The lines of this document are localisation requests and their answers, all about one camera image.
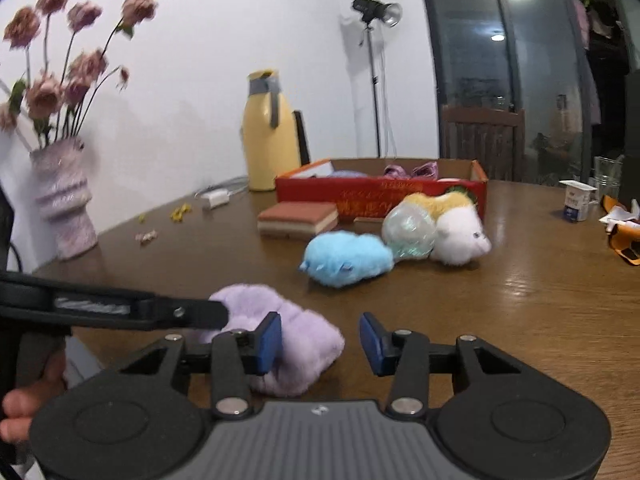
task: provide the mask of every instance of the ribbed gray surface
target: ribbed gray surface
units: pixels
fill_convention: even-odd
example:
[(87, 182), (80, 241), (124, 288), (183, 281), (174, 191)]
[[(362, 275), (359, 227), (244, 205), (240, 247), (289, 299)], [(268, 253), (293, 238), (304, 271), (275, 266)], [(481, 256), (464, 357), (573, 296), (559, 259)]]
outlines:
[(472, 480), (426, 429), (383, 416), (372, 401), (267, 402), (216, 427), (197, 457), (166, 480)]

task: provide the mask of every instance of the lamp head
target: lamp head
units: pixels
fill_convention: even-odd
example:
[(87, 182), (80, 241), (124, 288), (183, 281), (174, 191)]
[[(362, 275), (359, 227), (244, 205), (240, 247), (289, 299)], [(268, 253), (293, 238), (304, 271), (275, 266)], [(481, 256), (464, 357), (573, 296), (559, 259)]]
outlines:
[(351, 8), (362, 14), (362, 21), (367, 25), (377, 19), (387, 27), (393, 27), (402, 18), (400, 4), (384, 4), (380, 0), (353, 0)]

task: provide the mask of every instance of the wooden table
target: wooden table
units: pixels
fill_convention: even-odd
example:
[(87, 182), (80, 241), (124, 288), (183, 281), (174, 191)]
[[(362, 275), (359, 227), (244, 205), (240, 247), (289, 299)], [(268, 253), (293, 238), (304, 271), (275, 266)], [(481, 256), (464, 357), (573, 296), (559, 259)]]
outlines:
[[(613, 430), (599, 479), (640, 477), (640, 271), (607, 246), (592, 218), (561, 218), (564, 191), (491, 182), (486, 232), (494, 250), (476, 266), (450, 269), (432, 262), (399, 264), (391, 273), (347, 290), (323, 288), (298, 272), (305, 244), (261, 239), (255, 216), (271, 194), (240, 194), (205, 214), (195, 207), (173, 224), (174, 203), (100, 236), (100, 247), (39, 275), (69, 282), (152, 290), (206, 298), (233, 283), (265, 283), (323, 314), (343, 332), (338, 362), (307, 399), (384, 400), (390, 379), (374, 377), (358, 344), (358, 317), (372, 311), (388, 328), (411, 328), (433, 342), (453, 343), (475, 333), (597, 402)], [(138, 232), (157, 240), (140, 248)], [(76, 330), (105, 364), (140, 348), (159, 333)], [(207, 380), (190, 396), (205, 406)], [(431, 406), (451, 396), (450, 378), (431, 382)]]

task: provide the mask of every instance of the yellow plush toy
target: yellow plush toy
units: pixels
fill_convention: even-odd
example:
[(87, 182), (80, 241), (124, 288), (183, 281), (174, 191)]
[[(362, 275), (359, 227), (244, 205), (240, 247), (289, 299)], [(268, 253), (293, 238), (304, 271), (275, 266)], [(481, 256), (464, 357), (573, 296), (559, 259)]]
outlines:
[(446, 265), (462, 266), (491, 250), (476, 206), (464, 193), (453, 191), (441, 196), (415, 193), (408, 202), (426, 210), (436, 224), (436, 240), (430, 258)]

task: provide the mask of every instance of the silver bolt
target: silver bolt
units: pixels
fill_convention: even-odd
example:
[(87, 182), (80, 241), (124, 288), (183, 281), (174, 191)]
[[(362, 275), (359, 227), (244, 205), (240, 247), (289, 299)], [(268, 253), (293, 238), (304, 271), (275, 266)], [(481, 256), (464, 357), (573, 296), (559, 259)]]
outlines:
[(329, 408), (320, 404), (311, 410), (311, 413), (318, 416), (323, 416), (326, 412), (329, 411)]
[(413, 397), (400, 397), (391, 403), (391, 409), (403, 415), (415, 415), (422, 409), (422, 403)]
[(216, 409), (225, 415), (240, 415), (249, 409), (249, 404), (240, 397), (226, 397), (216, 403)]

